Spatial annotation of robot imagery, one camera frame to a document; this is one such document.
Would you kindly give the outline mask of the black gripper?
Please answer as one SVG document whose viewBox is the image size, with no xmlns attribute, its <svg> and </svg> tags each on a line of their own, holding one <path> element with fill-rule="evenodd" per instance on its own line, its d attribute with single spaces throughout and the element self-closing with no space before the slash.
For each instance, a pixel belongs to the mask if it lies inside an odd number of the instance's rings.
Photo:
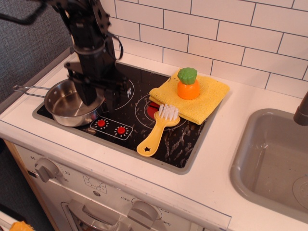
<svg viewBox="0 0 308 231">
<path fill-rule="evenodd" d="M 90 106 L 97 98 L 96 90 L 105 90 L 108 112 L 113 113 L 122 101 L 122 92 L 128 89 L 128 78 L 116 67 L 114 47 L 107 45 L 95 50 L 74 48 L 79 61 L 64 66 L 79 97 L 86 106 Z"/>
</svg>

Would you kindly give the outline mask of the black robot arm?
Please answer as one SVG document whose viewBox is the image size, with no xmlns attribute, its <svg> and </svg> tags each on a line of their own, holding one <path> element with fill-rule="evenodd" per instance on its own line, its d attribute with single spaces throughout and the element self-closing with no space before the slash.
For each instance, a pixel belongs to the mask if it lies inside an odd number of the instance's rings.
<svg viewBox="0 0 308 231">
<path fill-rule="evenodd" d="M 73 48 L 78 55 L 77 63 L 66 63 L 68 77 L 87 106 L 103 90 L 109 112 L 115 110 L 121 94 L 127 91 L 128 78 L 116 68 L 116 61 L 123 56 L 123 47 L 116 57 L 116 36 L 109 32 L 110 15 L 99 0 L 47 0 L 61 16 L 72 36 Z"/>
</svg>

